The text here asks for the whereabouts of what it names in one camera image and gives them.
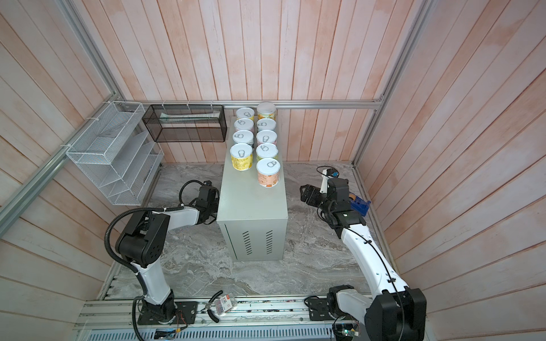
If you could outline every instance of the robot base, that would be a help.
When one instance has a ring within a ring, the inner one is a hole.
[[[174,302],[174,294],[171,290],[169,296],[161,305],[155,305],[143,300],[142,310],[138,318],[139,325],[170,325],[184,323],[181,319],[177,320],[176,316],[184,317],[188,325],[195,323],[197,314],[197,302]]]

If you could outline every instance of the black wire mesh basket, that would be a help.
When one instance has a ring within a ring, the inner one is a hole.
[[[155,142],[224,142],[222,105],[152,104],[143,117]]]

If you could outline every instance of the ventilation slot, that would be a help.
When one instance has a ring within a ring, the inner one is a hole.
[[[231,326],[231,327],[192,327],[176,334],[175,340],[240,340],[254,339],[263,341],[331,340],[330,326],[324,325],[289,325],[289,326]],[[154,340],[155,328],[139,328],[145,340]],[[86,341],[137,341],[132,329],[93,330]]]
[[[246,254],[250,255],[252,253],[252,245],[250,245],[250,234],[248,231],[242,234],[242,240],[245,243]]]
[[[265,234],[265,253],[270,254],[273,252],[273,230]]]

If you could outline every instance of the blue object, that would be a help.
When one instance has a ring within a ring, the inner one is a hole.
[[[366,213],[368,213],[368,209],[370,208],[371,201],[365,201],[362,200],[359,196],[357,196],[354,193],[351,193],[355,196],[354,200],[351,196],[349,196],[349,200],[351,201],[351,208],[360,214],[362,214],[363,217],[366,216]]]

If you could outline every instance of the robotic arm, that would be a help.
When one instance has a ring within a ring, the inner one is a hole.
[[[138,271],[136,275],[146,288],[141,316],[149,321],[169,324],[176,317],[174,293],[165,281],[160,260],[167,231],[207,221],[218,211],[217,193],[218,189],[205,181],[192,206],[134,212],[120,234],[116,251]]]
[[[333,168],[320,173],[321,188],[301,186],[301,200],[317,207],[317,212],[321,210],[319,217],[356,258],[372,293],[369,299],[350,285],[330,288],[330,314],[336,318],[349,314],[364,323],[371,341],[423,340],[425,296],[419,289],[410,289],[394,271],[373,241],[364,218],[351,209],[348,180],[339,179]]]

